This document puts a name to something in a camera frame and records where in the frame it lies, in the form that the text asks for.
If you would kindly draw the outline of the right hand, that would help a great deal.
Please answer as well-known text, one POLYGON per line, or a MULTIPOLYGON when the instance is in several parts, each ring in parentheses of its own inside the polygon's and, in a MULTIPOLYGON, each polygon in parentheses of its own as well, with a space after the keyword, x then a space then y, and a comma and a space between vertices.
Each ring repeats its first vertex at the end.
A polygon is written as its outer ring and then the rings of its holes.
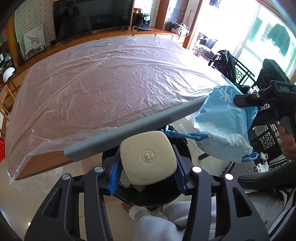
POLYGON ((296 144, 292 135, 285 132, 285 128, 281 125, 277 125, 278 132, 280 134, 281 149, 285 157, 295 159, 296 157, 296 144))

